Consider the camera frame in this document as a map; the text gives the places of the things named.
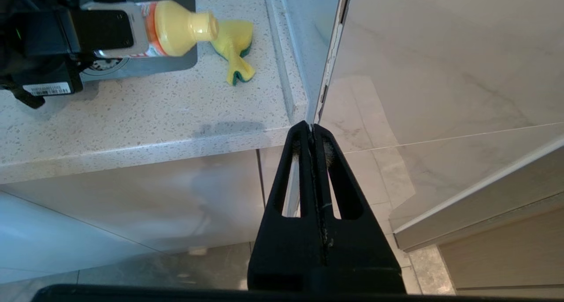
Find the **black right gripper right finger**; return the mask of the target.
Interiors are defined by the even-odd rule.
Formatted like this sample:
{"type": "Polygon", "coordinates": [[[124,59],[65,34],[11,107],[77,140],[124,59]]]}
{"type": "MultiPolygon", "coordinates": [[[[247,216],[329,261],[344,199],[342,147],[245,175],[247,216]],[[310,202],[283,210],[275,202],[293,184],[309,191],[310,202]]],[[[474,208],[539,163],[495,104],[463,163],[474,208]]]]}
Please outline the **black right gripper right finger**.
{"type": "Polygon", "coordinates": [[[346,157],[317,124],[313,156],[322,282],[333,292],[405,293],[401,267],[346,157]]]}

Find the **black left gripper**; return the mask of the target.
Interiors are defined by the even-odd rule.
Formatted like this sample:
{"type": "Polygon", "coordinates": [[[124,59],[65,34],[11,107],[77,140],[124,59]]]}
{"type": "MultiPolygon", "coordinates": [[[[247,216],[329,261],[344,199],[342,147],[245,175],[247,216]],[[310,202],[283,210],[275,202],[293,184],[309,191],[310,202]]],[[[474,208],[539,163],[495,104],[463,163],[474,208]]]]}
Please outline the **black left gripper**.
{"type": "Polygon", "coordinates": [[[62,25],[68,0],[1,0],[1,89],[32,109],[83,90],[62,25]]]}

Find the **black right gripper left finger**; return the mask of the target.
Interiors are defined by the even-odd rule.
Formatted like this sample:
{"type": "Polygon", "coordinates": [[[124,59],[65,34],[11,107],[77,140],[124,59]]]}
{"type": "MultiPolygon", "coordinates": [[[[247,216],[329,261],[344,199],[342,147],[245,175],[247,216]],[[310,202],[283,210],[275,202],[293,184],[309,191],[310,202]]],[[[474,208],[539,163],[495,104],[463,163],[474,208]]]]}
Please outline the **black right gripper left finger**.
{"type": "Polygon", "coordinates": [[[304,291],[322,265],[310,138],[306,121],[290,128],[248,268],[251,291],[304,291]],[[298,159],[300,217],[282,212],[294,157],[298,159]]]}

